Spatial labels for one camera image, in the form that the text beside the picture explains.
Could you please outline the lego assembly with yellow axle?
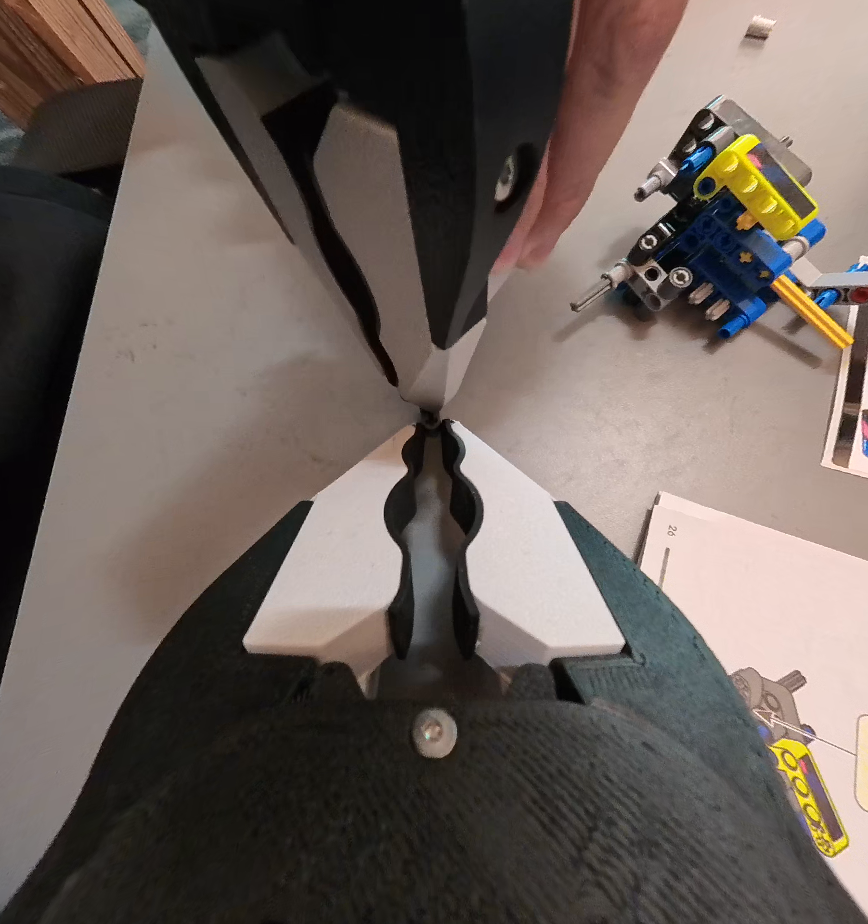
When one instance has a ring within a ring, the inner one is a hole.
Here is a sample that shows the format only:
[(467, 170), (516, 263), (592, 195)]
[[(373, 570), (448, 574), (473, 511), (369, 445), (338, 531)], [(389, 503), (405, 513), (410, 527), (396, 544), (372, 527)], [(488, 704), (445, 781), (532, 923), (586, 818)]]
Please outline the lego assembly with yellow axle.
[(807, 280), (806, 256), (827, 228), (807, 190), (812, 168), (791, 145), (718, 95), (635, 192), (637, 202), (661, 193), (671, 210), (571, 311), (611, 292), (649, 313), (683, 298), (719, 323), (718, 338), (729, 340), (780, 302), (834, 346), (851, 346), (855, 336), (829, 312), (868, 306), (868, 267)]

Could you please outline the person's left hand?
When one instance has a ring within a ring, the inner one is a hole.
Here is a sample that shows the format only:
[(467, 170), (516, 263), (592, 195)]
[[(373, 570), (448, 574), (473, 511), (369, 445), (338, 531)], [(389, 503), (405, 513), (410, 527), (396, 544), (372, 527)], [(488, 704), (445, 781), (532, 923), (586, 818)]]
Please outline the person's left hand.
[(579, 215), (686, 7), (686, 1), (575, 2), (554, 131), (495, 274), (540, 266)]

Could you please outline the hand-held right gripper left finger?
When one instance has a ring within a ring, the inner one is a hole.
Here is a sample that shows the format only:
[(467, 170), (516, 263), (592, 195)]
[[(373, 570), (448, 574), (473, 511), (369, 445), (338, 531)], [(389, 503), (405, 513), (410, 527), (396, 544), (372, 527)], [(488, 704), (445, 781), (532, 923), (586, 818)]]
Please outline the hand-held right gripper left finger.
[(390, 656), (404, 658), (415, 624), (406, 526), (428, 432), (407, 426), (319, 491), (255, 618), (248, 653), (341, 663), (363, 694)]

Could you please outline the instruction booklet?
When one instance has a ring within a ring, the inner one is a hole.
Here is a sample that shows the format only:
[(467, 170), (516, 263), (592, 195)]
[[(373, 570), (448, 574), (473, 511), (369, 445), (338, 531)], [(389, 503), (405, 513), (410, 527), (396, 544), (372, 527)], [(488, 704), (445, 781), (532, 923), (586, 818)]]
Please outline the instruction booklet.
[(660, 492), (640, 565), (716, 654), (868, 917), (868, 562)]

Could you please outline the sticker sheet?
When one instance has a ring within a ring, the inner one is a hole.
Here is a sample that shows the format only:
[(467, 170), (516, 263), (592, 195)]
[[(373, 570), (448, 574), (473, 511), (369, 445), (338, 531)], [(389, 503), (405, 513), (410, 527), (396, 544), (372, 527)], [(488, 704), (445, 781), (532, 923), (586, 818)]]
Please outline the sticker sheet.
[[(855, 271), (868, 274), (868, 257)], [(838, 368), (821, 466), (868, 479), (868, 302), (846, 307), (853, 344)]]

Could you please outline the wooden post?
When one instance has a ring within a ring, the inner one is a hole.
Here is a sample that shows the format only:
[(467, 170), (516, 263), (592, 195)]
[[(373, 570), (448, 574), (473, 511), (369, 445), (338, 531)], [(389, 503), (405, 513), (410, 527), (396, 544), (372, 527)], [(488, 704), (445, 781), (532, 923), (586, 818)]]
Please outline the wooden post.
[(144, 74), (113, 2), (0, 1), (0, 112), (16, 128), (62, 92)]

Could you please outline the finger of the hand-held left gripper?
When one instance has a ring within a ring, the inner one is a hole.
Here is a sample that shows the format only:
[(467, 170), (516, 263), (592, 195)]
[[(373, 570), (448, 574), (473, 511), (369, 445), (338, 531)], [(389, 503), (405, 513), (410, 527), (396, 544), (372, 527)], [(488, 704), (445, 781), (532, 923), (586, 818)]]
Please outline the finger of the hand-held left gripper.
[(331, 222), (373, 298), (400, 396), (420, 410), (442, 410), (463, 383), (486, 320), (454, 346), (433, 343), (397, 133), (336, 103), (313, 167)]
[(398, 376), (382, 345), (369, 285), (331, 219), (314, 156), (337, 103), (286, 40), (257, 40), (195, 65), (212, 118), (289, 241), (331, 295), (390, 385)]

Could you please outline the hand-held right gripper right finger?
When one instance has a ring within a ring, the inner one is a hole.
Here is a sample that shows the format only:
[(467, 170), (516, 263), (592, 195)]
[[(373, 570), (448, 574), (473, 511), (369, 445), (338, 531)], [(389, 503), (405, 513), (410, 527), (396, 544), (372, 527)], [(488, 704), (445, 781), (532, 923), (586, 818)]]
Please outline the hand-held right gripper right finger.
[(452, 591), (463, 657), (509, 673), (620, 654), (625, 638), (553, 497), (459, 422), (440, 433), (463, 534)]

